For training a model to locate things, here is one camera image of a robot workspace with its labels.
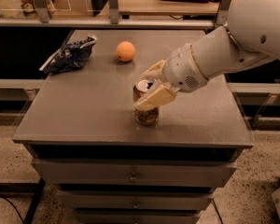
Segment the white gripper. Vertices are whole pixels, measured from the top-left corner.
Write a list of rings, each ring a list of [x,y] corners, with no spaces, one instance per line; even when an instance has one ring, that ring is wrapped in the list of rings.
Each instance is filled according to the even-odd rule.
[[[136,87],[150,87],[134,106],[148,111],[171,103],[179,91],[193,92],[205,86],[205,77],[195,62],[190,43],[174,50],[165,60],[160,60],[144,71],[135,81]]]

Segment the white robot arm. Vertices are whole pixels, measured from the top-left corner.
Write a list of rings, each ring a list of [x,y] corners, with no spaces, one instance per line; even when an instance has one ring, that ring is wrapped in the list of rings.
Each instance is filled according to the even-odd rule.
[[[237,0],[227,25],[174,50],[141,77],[152,86],[135,108],[148,111],[172,102],[178,92],[193,92],[209,79],[280,60],[280,0]]]

